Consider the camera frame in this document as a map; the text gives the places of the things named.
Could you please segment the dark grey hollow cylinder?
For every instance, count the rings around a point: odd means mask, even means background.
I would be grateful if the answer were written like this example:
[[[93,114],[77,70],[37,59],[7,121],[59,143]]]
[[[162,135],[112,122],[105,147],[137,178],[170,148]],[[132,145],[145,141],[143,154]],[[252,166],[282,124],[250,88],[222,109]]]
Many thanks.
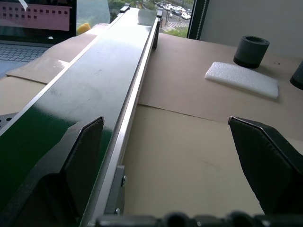
[[[296,88],[303,90],[303,61],[290,78],[290,83]]]
[[[270,42],[266,39],[245,35],[239,42],[233,61],[239,66],[256,69],[260,66],[269,45]]]

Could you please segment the perforated grey metal plate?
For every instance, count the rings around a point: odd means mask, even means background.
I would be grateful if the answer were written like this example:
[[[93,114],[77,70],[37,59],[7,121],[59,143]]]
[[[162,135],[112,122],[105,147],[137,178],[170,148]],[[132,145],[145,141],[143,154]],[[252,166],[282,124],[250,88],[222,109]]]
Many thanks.
[[[0,137],[12,126],[18,119],[18,112],[0,115]]]

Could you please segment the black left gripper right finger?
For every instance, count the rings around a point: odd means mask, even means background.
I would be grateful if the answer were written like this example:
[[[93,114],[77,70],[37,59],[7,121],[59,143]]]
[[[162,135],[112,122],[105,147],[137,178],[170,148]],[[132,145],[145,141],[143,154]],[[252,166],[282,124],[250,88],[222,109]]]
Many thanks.
[[[228,120],[243,173],[265,214],[303,214],[303,155],[278,130]]]

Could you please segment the silver laptop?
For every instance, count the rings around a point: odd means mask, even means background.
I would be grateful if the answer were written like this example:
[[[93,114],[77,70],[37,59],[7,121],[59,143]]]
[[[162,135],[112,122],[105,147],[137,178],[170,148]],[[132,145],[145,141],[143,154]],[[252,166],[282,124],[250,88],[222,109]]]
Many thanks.
[[[77,0],[0,0],[0,73],[76,35]]]

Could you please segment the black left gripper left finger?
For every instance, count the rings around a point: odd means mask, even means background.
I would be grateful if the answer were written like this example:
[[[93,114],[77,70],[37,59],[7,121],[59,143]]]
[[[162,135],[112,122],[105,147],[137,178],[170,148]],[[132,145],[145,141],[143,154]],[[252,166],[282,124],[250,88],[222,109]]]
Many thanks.
[[[98,165],[102,116],[69,127],[0,213],[0,227],[71,227],[86,209]]]

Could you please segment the green conveyor belt, aluminium frame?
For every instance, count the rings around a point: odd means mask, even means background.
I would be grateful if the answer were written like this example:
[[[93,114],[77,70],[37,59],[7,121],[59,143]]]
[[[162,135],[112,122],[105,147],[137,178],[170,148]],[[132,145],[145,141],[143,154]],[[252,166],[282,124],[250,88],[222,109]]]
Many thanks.
[[[0,115],[0,227],[123,214],[122,161],[161,20],[126,4],[25,107]]]

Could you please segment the brown paper sheet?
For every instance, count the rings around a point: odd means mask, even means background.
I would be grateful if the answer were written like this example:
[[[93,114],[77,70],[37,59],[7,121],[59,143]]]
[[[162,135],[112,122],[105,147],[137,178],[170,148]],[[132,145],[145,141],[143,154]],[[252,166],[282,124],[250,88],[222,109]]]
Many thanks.
[[[105,37],[106,31],[107,26],[96,26],[0,79],[0,115],[20,111],[95,38]],[[160,34],[158,48],[149,58],[139,104],[215,122],[226,122],[232,115],[251,119],[303,142],[303,91],[289,82],[299,59],[266,54],[257,72],[278,81],[278,98],[271,99],[205,79],[213,62],[231,63],[234,53],[231,46]],[[34,109],[67,115],[72,121],[84,118],[80,111],[89,118],[102,115],[107,127],[114,127],[130,78],[93,74],[92,68],[92,61],[78,63],[71,81],[56,82],[46,93],[52,100]]]

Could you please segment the white foam pad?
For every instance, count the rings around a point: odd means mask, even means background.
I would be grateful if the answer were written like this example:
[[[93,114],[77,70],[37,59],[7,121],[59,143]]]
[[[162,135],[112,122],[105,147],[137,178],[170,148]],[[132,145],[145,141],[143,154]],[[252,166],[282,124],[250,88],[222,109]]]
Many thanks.
[[[259,72],[224,62],[213,62],[205,79],[244,89],[261,96],[278,98],[278,81]]]

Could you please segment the black window frame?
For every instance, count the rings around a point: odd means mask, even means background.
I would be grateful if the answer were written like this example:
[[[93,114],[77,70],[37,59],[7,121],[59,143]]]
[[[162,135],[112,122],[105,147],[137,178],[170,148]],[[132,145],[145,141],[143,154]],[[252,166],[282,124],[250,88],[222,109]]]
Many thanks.
[[[194,0],[193,11],[187,31],[187,38],[200,40],[210,0]]]

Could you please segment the yellow rounded object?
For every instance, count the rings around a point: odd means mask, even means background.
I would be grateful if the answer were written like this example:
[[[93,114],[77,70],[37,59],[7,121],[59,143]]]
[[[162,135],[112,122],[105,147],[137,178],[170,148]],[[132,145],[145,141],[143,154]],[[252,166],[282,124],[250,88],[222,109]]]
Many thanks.
[[[91,29],[90,24],[86,22],[77,28],[76,33],[77,33],[77,35],[81,35],[87,31],[89,31],[90,29]]]

